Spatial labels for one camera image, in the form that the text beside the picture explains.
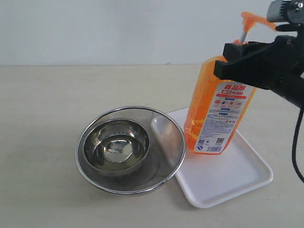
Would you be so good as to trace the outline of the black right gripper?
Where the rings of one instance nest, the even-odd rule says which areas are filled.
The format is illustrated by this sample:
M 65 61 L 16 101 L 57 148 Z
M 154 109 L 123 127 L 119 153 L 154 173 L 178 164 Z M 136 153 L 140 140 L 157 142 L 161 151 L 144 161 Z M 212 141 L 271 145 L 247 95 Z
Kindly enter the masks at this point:
M 271 90 L 297 107 L 304 105 L 304 37 L 277 36 L 271 43 L 226 43 L 224 61 L 215 62 L 214 75 Z

